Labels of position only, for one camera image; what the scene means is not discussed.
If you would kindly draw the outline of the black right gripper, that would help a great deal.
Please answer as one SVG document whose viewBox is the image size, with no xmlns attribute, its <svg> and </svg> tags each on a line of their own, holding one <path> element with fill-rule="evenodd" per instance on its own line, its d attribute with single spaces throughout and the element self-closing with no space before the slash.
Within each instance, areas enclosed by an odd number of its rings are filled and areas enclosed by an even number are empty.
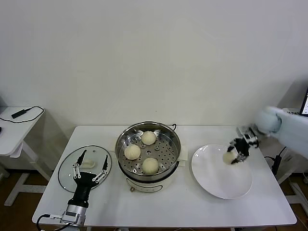
<svg viewBox="0 0 308 231">
<path fill-rule="evenodd" d="M 238 154 L 241 156 L 238 156 L 234 160 L 232 160 L 232 165 L 243 162 L 243 156 L 249 156 L 250 144 L 248 144 L 244 138 L 235 138 L 234 143 L 231 143 L 229 145 L 227 152 L 231 152 L 234 148 L 236 148 Z"/>
</svg>

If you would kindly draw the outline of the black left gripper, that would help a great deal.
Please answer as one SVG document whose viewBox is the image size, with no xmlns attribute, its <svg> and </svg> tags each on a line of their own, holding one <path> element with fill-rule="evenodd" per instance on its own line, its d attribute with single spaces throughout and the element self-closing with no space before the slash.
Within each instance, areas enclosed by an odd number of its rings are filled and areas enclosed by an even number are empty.
<svg viewBox="0 0 308 231">
<path fill-rule="evenodd" d="M 85 149 L 81 156 L 78 157 L 77 162 L 72 165 L 73 179 L 77 185 L 73 197 L 68 201 L 68 205 L 76 205 L 80 207 L 89 207 L 88 199 L 92 188 L 98 186 L 100 180 L 104 179 L 108 175 L 108 155 L 105 157 L 105 161 L 102 170 L 98 175 L 80 172 L 84 156 L 87 150 Z"/>
</svg>

